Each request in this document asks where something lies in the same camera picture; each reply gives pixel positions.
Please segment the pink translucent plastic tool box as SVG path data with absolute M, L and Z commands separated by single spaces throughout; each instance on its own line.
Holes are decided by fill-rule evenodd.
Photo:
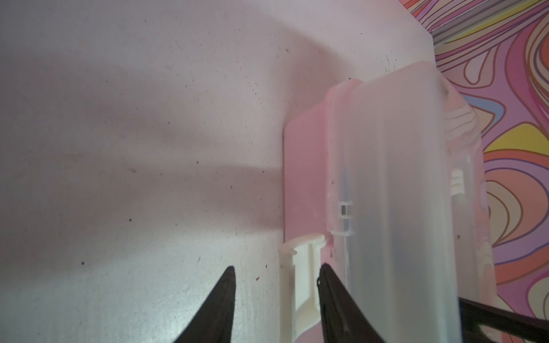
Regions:
M 461 342 L 496 284 L 480 119 L 430 62 L 331 88 L 284 130 L 280 339 L 320 342 L 329 264 L 386 342 Z

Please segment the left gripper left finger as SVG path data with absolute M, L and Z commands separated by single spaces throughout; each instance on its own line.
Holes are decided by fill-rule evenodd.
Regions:
M 229 266 L 222 273 L 190 323 L 174 342 L 231 342 L 235 295 L 235 269 L 233 266 Z

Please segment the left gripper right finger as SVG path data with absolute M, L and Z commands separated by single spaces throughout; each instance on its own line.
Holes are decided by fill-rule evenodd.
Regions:
M 384 342 L 327 263 L 320 267 L 317 289 L 324 342 Z

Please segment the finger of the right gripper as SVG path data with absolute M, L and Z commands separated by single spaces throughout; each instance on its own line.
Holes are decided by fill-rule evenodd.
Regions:
M 479 302 L 459 298 L 464 342 L 493 342 L 481 326 L 531 342 L 548 342 L 548 321 L 508 312 Z

